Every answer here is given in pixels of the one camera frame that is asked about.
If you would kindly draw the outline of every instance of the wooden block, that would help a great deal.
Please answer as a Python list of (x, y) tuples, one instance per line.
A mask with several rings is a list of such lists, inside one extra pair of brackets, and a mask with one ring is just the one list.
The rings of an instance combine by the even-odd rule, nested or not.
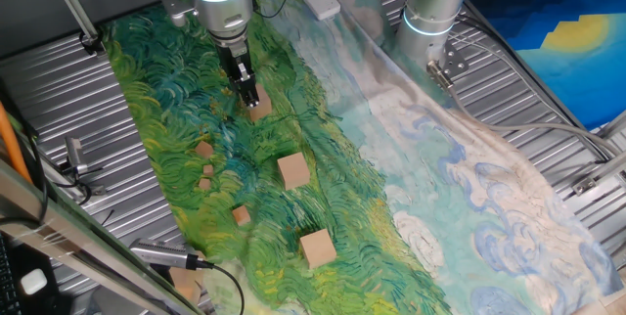
[(213, 165), (212, 164), (208, 164), (205, 167), (202, 168), (202, 174), (207, 175), (209, 177), (213, 176)]
[(327, 229), (300, 238), (309, 269), (314, 269), (335, 261), (336, 250)]
[(209, 190), (209, 189), (211, 189), (211, 181), (210, 181), (210, 179), (202, 178), (200, 180), (200, 183), (198, 183), (198, 186), (202, 190)]
[(235, 217), (235, 221), (240, 226), (247, 224), (250, 221), (250, 214), (247, 213), (247, 208), (245, 206), (239, 206), (233, 210), (233, 217)]
[(256, 93), (258, 94), (258, 105), (249, 110), (251, 121), (257, 121), (272, 112), (272, 100), (262, 85), (256, 84)]
[(169, 269), (169, 274), (172, 276), (176, 291), (189, 299), (193, 304), (200, 302), (201, 288), (197, 283), (198, 271), (172, 267)]
[(209, 159), (213, 155), (213, 147), (207, 142), (201, 141), (196, 146), (196, 154), (204, 159)]
[(285, 190), (297, 188), (309, 183), (311, 173), (302, 153), (278, 159), (278, 168), (283, 177)]

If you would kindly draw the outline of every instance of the black cable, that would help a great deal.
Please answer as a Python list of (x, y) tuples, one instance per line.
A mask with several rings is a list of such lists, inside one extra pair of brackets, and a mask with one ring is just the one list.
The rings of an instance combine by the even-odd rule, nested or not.
[(44, 218), (46, 217), (46, 212), (48, 211), (48, 182), (46, 180), (46, 173), (43, 171), (43, 163), (41, 162), (41, 155), (39, 154), (39, 148), (37, 148), (37, 143), (31, 133), (26, 133), (28, 135), (28, 142), (30, 143), (30, 149), (32, 150), (32, 155), (35, 158), (35, 162), (37, 165), (37, 170), (40, 179), (40, 187), (42, 194), (41, 201), (41, 211), (39, 212), (39, 224), (44, 224)]
[(57, 182), (54, 182), (54, 183), (59, 188), (74, 188), (78, 186), (78, 181), (74, 181), (71, 184), (62, 184), (62, 183), (57, 183)]
[(82, 183), (82, 182), (78, 182), (78, 184), (79, 184), (80, 186), (82, 186), (82, 187), (85, 189), (85, 199), (83, 199), (83, 201), (82, 201), (82, 202), (79, 202), (79, 203), (78, 203), (78, 205), (79, 205), (79, 206), (83, 206), (83, 205), (85, 205), (87, 202), (89, 202), (89, 200), (91, 199), (91, 195), (92, 195), (92, 193), (91, 193), (91, 188), (89, 188), (89, 186), (88, 186), (88, 185), (86, 185), (86, 184), (84, 184), (84, 183)]
[(107, 223), (107, 221), (109, 221), (109, 219), (111, 218), (111, 216), (113, 215), (113, 213), (114, 213), (114, 212), (115, 212), (115, 209), (114, 209), (114, 208), (112, 208), (112, 209), (111, 209), (111, 212), (109, 212), (109, 215), (107, 216), (107, 218), (105, 218), (105, 220), (104, 220), (104, 221), (102, 221), (102, 223), (100, 223), (100, 224), (104, 226), (104, 225), (105, 225), (105, 223)]
[(263, 17), (263, 18), (271, 19), (271, 18), (274, 18), (274, 17), (278, 16), (278, 14), (279, 14), (279, 13), (281, 13), (281, 11), (283, 10), (283, 7), (285, 7), (285, 4), (286, 4), (286, 3), (287, 3), (287, 0), (283, 0), (283, 4), (281, 4), (281, 7), (279, 7), (278, 11), (276, 11), (276, 13), (274, 13), (274, 14), (273, 14), (273, 15), (271, 15), (271, 16), (265, 16), (265, 15), (262, 15), (262, 14), (261, 14), (260, 12), (258, 12), (258, 11), (254, 11), (254, 12), (255, 12), (257, 15), (259, 15), (259, 16), (261, 16), (261, 17)]
[(242, 286), (240, 286), (239, 282), (237, 282), (237, 279), (235, 278), (235, 276), (231, 275), (230, 272), (224, 270), (223, 268), (208, 261), (198, 261), (198, 267), (207, 268), (207, 269), (215, 269), (223, 273), (224, 275), (228, 276), (228, 278), (230, 278), (231, 280), (233, 280), (233, 283), (235, 284), (235, 286), (237, 287), (237, 290), (239, 291), (239, 296), (242, 298), (242, 310), (239, 312), (239, 315), (244, 315), (244, 310), (246, 309), (246, 300), (244, 298), (244, 290), (242, 290)]
[(5, 217), (0, 218), (0, 226), (8, 225), (8, 224), (21, 224), (32, 230), (39, 228), (41, 225), (38, 221), (32, 218), (26, 217)]

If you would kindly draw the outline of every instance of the metal grid floor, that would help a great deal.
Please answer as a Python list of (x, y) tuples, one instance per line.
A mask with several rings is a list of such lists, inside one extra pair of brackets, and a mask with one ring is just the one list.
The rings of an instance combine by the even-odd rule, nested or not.
[[(71, 136), (89, 164), (102, 167), (81, 179), (106, 188), (83, 206), (96, 221), (108, 217), (105, 227), (126, 245), (137, 238), (184, 243), (107, 55), (88, 55), (74, 35), (0, 62), (0, 77), (51, 162), (66, 160)], [(56, 261), (53, 267), (60, 290), (77, 296), (74, 313), (82, 313), (98, 284)]]

